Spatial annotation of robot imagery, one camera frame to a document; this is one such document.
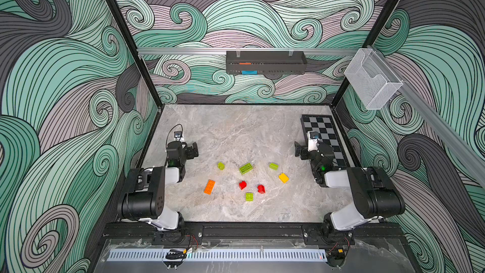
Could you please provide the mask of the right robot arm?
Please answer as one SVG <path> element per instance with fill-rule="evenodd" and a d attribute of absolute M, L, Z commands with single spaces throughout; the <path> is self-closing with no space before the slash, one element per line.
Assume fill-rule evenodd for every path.
<path fill-rule="evenodd" d="M 337 170 L 333 148 L 319 139 L 306 145 L 294 143 L 295 156 L 309 161 L 316 183 L 323 188 L 348 188 L 352 202 L 325 215 L 324 237 L 334 232 L 351 231 L 371 221 L 398 216 L 405 212 L 405 202 L 390 177 L 379 167 L 348 167 Z"/>

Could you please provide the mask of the tall lime brick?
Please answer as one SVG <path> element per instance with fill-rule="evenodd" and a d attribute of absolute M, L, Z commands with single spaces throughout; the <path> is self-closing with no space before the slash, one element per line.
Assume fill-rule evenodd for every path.
<path fill-rule="evenodd" d="M 279 169 L 279 165 L 275 163 L 270 163 L 269 168 L 277 171 Z"/>

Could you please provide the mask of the yellow brick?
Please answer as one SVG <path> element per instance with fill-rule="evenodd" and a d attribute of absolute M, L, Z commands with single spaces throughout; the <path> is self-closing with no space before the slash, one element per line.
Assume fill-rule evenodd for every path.
<path fill-rule="evenodd" d="M 289 177 L 284 173 L 279 174 L 279 179 L 283 183 L 287 183 L 289 181 Z"/>

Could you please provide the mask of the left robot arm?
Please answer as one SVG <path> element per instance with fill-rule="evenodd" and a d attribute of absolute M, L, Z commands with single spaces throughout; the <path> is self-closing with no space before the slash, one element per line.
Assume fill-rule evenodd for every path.
<path fill-rule="evenodd" d="M 124 221 L 145 222 L 159 231 L 182 227 L 182 214 L 165 205 L 165 187 L 183 181 L 186 162 L 199 156 L 198 145 L 173 141 L 167 145 L 164 166 L 130 170 L 123 194 L 117 203 L 118 217 Z"/>

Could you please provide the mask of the large lime 2x4 brick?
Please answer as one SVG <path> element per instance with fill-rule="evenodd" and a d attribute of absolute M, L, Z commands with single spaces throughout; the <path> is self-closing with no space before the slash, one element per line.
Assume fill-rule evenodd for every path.
<path fill-rule="evenodd" d="M 245 165 L 239 167 L 239 171 L 242 175 L 249 173 L 254 169 L 254 166 L 251 163 L 246 163 Z"/>

